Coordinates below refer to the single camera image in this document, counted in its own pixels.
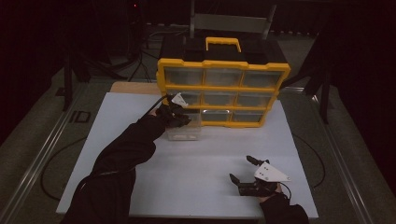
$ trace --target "metal frame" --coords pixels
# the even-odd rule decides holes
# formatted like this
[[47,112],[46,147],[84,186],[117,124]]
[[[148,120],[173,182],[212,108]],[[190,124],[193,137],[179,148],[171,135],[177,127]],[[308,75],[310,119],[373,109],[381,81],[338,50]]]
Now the metal frame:
[[195,13],[195,0],[191,0],[190,38],[194,38],[195,29],[206,29],[258,33],[266,39],[275,12],[276,5],[272,5],[267,18],[200,14]]
[[[294,88],[285,87],[281,92],[292,92],[298,94],[304,94],[304,88]],[[338,174],[340,175],[341,181],[344,184],[346,193],[349,200],[356,212],[359,223],[361,224],[371,224],[374,223],[370,215],[368,208],[361,196],[361,191],[359,190],[358,184],[355,182],[352,173],[350,173],[347,163],[341,153],[340,147],[337,145],[336,140],[332,134],[332,130],[329,125],[322,119],[320,113],[318,113],[318,108],[320,107],[319,100],[316,95],[312,97],[311,107],[313,110],[313,119],[317,121],[319,127],[325,133],[328,142],[330,143],[330,153],[334,159],[335,167],[337,168]]]
[[26,200],[28,194],[30,193],[35,181],[40,176],[46,162],[50,159],[50,154],[55,148],[59,138],[61,137],[64,127],[69,121],[73,107],[78,101],[78,98],[86,90],[87,84],[79,84],[75,92],[76,100],[71,102],[68,109],[62,113],[58,118],[55,126],[53,127],[51,133],[49,134],[47,141],[43,144],[42,148],[36,155],[34,161],[27,168],[25,174],[23,175],[20,184],[16,187],[13,195],[8,200],[6,206],[0,213],[0,223],[13,223],[13,220],[17,216],[24,201]]

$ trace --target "cable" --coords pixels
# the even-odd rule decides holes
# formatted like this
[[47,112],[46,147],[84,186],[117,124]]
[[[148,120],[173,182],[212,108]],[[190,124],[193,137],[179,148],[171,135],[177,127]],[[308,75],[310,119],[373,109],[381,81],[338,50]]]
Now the cable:
[[320,161],[320,164],[321,164],[321,167],[322,167],[323,175],[322,175],[322,178],[320,179],[320,181],[319,181],[316,185],[314,185],[314,186],[312,187],[313,189],[314,189],[314,188],[317,188],[319,185],[321,185],[321,184],[323,183],[324,178],[326,177],[326,167],[325,167],[325,165],[324,165],[324,162],[323,162],[322,158],[319,156],[319,154],[317,153],[317,151],[314,150],[314,149],[311,147],[311,145],[309,145],[302,137],[296,135],[295,133],[291,133],[291,135],[293,135],[294,137],[300,139],[300,141],[304,142],[307,146],[309,146],[309,148],[311,148],[312,151],[314,151],[315,155],[317,155],[318,160]]
[[154,107],[155,107],[157,104],[159,104],[159,103],[160,103],[163,99],[165,99],[166,97],[167,97],[167,95],[161,97],[161,98],[160,98],[160,99],[148,110],[148,112],[146,112],[146,114],[143,115],[143,117],[145,117],[149,112],[151,112],[151,110],[154,109]]
[[184,33],[189,31],[189,29],[184,29],[181,31],[159,31],[159,32],[154,32],[151,35],[149,35],[148,37],[152,37],[154,35],[169,35],[169,34],[180,34],[180,33]]
[[132,78],[134,78],[134,75],[136,75],[137,71],[139,70],[140,65],[142,65],[142,59],[141,59],[141,54],[139,57],[139,64],[137,65],[136,69],[132,72],[132,74],[128,77],[127,81],[130,82]]
[[101,63],[94,61],[93,59],[89,58],[87,55],[83,54],[82,52],[78,54],[86,63],[90,66],[101,70],[106,75],[113,77],[114,79],[125,79],[125,77],[120,76],[119,74],[109,70],[108,68],[104,67]]
[[70,143],[69,145],[66,145],[65,147],[62,147],[62,148],[59,149],[57,152],[55,152],[55,153],[49,158],[49,160],[46,162],[46,164],[44,165],[43,171],[41,172],[41,176],[40,176],[40,187],[41,187],[41,189],[44,191],[44,193],[45,193],[48,197],[50,197],[51,199],[53,199],[53,200],[55,200],[55,201],[58,201],[58,202],[61,200],[60,198],[55,197],[55,196],[53,196],[52,194],[50,194],[50,193],[47,191],[47,189],[45,188],[45,186],[44,186],[44,174],[46,173],[46,170],[47,170],[47,168],[48,168],[50,162],[51,162],[56,156],[58,156],[59,153],[63,152],[65,149],[67,149],[67,148],[69,148],[69,147],[71,147],[71,146],[73,146],[73,145],[75,145],[75,144],[77,144],[77,143],[79,143],[79,142],[81,142],[81,141],[87,139],[87,137],[88,137],[88,136],[85,136],[85,137],[83,137],[83,138],[80,138],[80,139],[78,139],[78,140],[76,140],[76,141]]
[[221,5],[221,2],[218,1],[218,5],[216,6],[215,12],[213,12],[213,14],[215,14],[215,15],[218,14],[218,10],[219,10],[220,5]]
[[124,69],[132,66],[134,63],[136,63],[136,58],[130,59],[130,60],[126,61],[125,63],[110,65],[108,67],[108,69],[111,69],[112,71],[117,72],[117,71],[124,70]]
[[209,14],[209,13],[210,13],[210,10],[212,10],[212,7],[213,7],[215,4],[218,5],[218,7],[216,8],[216,10],[215,10],[215,12],[214,12],[214,14],[216,14],[217,10],[219,9],[219,1],[214,1],[214,2],[212,2],[212,5],[210,5],[210,8],[206,11],[206,14]]
[[159,59],[158,57],[156,57],[156,56],[154,56],[154,55],[152,55],[152,54],[150,54],[150,53],[147,53],[147,52],[145,52],[145,51],[143,51],[143,50],[142,50],[142,52],[143,52],[144,54],[150,56],[150,57],[153,58],[153,59]]
[[145,77],[149,83],[152,83],[151,78],[149,77],[149,70],[145,64],[142,63],[143,69],[145,70]]
[[284,183],[280,182],[280,184],[283,185],[286,189],[288,189],[288,191],[289,191],[289,200],[291,200],[291,190],[289,189],[289,187],[287,185],[285,185]]

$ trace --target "yellow handle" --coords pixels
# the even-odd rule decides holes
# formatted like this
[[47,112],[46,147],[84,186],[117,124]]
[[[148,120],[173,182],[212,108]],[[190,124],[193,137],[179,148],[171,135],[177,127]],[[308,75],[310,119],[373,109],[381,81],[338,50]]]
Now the yellow handle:
[[237,38],[207,37],[206,38],[206,50],[209,50],[209,44],[236,45],[238,52],[241,52],[241,46],[239,46],[239,41]]

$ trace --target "clear plastic drawer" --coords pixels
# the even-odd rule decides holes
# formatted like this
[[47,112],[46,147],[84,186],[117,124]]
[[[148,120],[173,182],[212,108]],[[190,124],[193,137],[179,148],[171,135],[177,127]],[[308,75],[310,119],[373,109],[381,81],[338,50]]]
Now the clear plastic drawer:
[[234,122],[260,122],[264,115],[263,110],[235,110],[233,112]]
[[233,105],[236,91],[204,91],[204,105]]
[[266,92],[239,92],[236,104],[238,106],[268,106],[273,94]]
[[188,67],[165,67],[165,83],[174,85],[202,85],[204,69]]
[[202,110],[202,121],[228,121],[232,112],[230,110]]
[[167,90],[168,94],[176,95],[181,93],[184,101],[189,105],[199,105],[201,102],[201,92],[200,91],[184,91],[184,90]]
[[201,137],[201,114],[199,110],[186,110],[191,122],[180,128],[166,130],[168,139],[172,141],[194,141]]
[[243,80],[244,87],[274,88],[279,81],[280,71],[246,71]]
[[206,86],[238,86],[242,70],[232,68],[207,68],[205,70]]

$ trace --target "gray floor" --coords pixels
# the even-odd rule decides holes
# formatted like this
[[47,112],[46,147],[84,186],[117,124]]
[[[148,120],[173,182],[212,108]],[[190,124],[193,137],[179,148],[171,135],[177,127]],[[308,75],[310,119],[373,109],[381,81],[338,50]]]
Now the gray floor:
[[[294,76],[312,46],[314,39],[304,36],[270,36],[277,39],[287,57]],[[150,49],[144,51],[158,55],[161,42],[152,36]],[[154,80],[156,60],[144,55],[148,74]],[[136,65],[121,71],[128,77]],[[140,69],[133,81],[145,81]],[[57,223],[62,219],[55,213],[58,202],[49,198],[40,188],[40,176],[32,175],[35,156],[40,154],[48,160],[60,152],[46,167],[43,175],[45,188],[53,196],[61,197],[82,149],[83,138],[89,133],[100,104],[114,80],[94,77],[90,83],[75,83],[76,99],[69,113],[62,112],[63,98],[55,92],[63,85],[62,71],[53,77],[51,88],[39,99],[30,113],[14,130],[0,148],[0,223]],[[344,108],[337,89],[331,88],[329,125],[318,117],[315,100],[301,93],[306,80],[293,84],[281,92],[279,99],[284,106],[294,141],[311,186],[322,177],[318,157],[323,159],[326,176],[323,183],[312,188],[319,218],[310,223],[395,223],[396,201]],[[69,122],[72,111],[91,112],[88,123]],[[65,119],[65,124],[58,121]],[[52,132],[55,126],[61,132]],[[53,143],[49,136],[55,136]],[[36,167],[41,172],[43,166]],[[131,223],[252,223],[251,220],[192,220],[136,218]]]

